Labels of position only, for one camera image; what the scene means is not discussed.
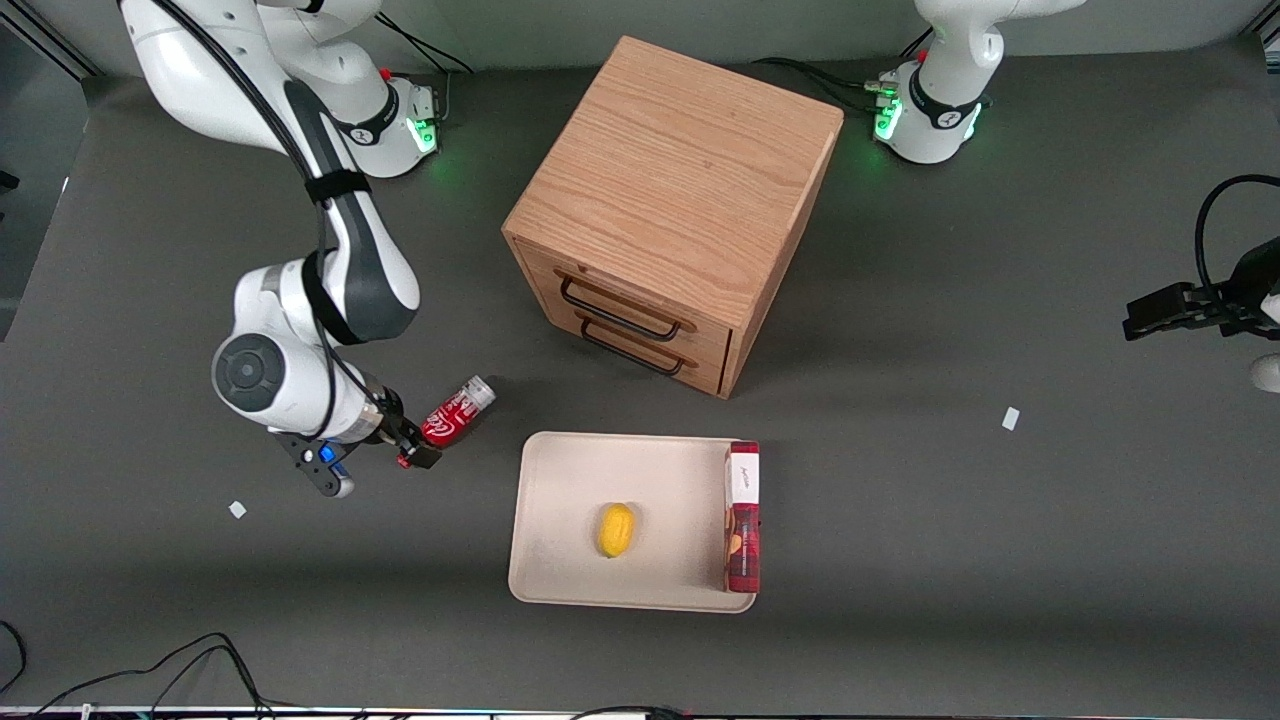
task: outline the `green status light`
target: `green status light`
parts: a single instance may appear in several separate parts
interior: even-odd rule
[[[978,115],[980,114],[982,114],[982,102],[978,102],[978,106],[973,109],[973,119],[969,120],[969,129],[964,131],[965,140],[973,137],[973,131],[978,128]]]
[[[419,150],[424,154],[435,150],[435,123],[415,118],[404,118],[404,123],[408,124],[408,129],[413,135],[413,141],[417,142]]]
[[[876,136],[888,142],[893,137],[893,131],[897,129],[897,120],[901,117],[902,101],[895,97],[893,102],[882,109],[879,117],[876,118]]]

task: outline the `black strap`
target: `black strap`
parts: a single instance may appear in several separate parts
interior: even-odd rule
[[[973,109],[978,106],[978,101],[982,100],[982,96],[978,96],[972,102],[965,102],[964,105],[947,105],[946,102],[938,102],[924,92],[924,87],[920,85],[920,68],[915,68],[915,72],[911,73],[911,82],[908,85],[908,90],[911,96],[911,102],[914,102],[922,113],[928,115],[929,123],[932,123],[936,129],[951,129],[959,126],[961,120],[968,118],[969,113],[973,113]]]
[[[307,195],[312,202],[324,202],[330,197],[340,197],[348,192],[369,192],[369,178],[356,170],[334,170],[307,181]]]
[[[392,127],[392,123],[398,118],[399,92],[396,92],[396,86],[387,83],[387,102],[383,102],[383,109],[376,115],[362,123],[339,123],[338,120],[334,120],[334,123],[356,145],[374,145],[381,140],[383,132]]]
[[[302,261],[302,292],[306,293],[307,302],[311,304],[311,311],[316,314],[320,325],[329,331],[329,334],[340,345],[361,345],[365,342],[356,337],[356,333],[351,332],[346,318],[338,311],[338,306],[333,304],[329,291],[324,288],[324,283],[320,279],[319,250],[307,255],[307,259]]]

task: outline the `coca-cola can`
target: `coca-cola can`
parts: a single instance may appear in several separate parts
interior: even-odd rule
[[[440,404],[434,413],[422,420],[422,438],[435,447],[444,448],[462,436],[462,432],[485,407],[497,400],[493,388],[480,375],[472,377],[462,389]]]

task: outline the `drawer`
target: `drawer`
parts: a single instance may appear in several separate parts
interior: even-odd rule
[[[590,270],[559,261],[526,242],[517,247],[548,319],[594,345],[631,355],[655,372],[716,395],[730,331],[611,287]]]

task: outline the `cabinet top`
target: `cabinet top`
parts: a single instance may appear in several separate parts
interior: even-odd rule
[[[503,229],[742,327],[844,113],[623,37]]]

